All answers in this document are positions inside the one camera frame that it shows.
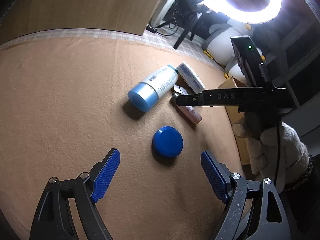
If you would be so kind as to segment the white gloved right hand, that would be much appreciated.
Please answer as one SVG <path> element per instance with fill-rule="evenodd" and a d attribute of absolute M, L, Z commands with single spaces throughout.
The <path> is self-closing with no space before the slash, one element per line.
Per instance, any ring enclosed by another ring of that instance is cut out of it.
<path fill-rule="evenodd" d="M 251 172 L 273 180 L 279 193 L 295 185 L 308 172 L 308 149 L 286 123 L 263 131 L 259 140 L 253 138 L 244 117 L 232 124 L 232 129 L 236 137 L 245 141 Z"/>

